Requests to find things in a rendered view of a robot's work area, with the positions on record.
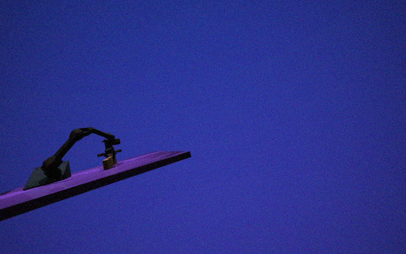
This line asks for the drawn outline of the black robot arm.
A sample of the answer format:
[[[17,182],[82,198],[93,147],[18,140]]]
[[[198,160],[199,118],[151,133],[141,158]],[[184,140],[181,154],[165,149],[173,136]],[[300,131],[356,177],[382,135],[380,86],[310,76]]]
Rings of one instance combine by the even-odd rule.
[[[119,138],[115,139],[115,136],[111,133],[102,132],[94,129],[93,127],[72,130],[69,135],[69,139],[64,143],[64,145],[53,156],[49,157],[43,162],[41,169],[49,178],[49,180],[61,176],[62,170],[58,167],[63,162],[61,158],[70,150],[73,144],[81,140],[83,137],[90,135],[91,133],[100,135],[108,139],[104,139],[102,141],[104,142],[105,146],[120,144]]]

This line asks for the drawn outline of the brown wooden board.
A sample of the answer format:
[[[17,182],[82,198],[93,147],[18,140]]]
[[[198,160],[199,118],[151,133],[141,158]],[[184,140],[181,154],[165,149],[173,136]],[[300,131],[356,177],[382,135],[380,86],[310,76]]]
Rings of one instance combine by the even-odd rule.
[[[110,156],[102,162],[104,170],[108,170],[115,163],[115,160],[113,160],[113,156]]]

